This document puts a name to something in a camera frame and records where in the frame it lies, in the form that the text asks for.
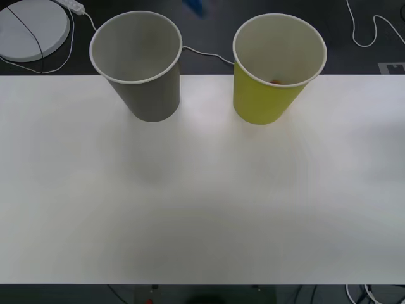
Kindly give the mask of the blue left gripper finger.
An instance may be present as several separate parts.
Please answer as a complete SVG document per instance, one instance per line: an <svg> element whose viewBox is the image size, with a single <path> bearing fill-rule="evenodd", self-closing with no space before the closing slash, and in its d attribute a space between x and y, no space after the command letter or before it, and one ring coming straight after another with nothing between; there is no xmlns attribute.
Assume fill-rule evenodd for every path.
<svg viewBox="0 0 405 304"><path fill-rule="evenodd" d="M182 1L199 18L204 18L206 10L201 0L183 0Z"/></svg>

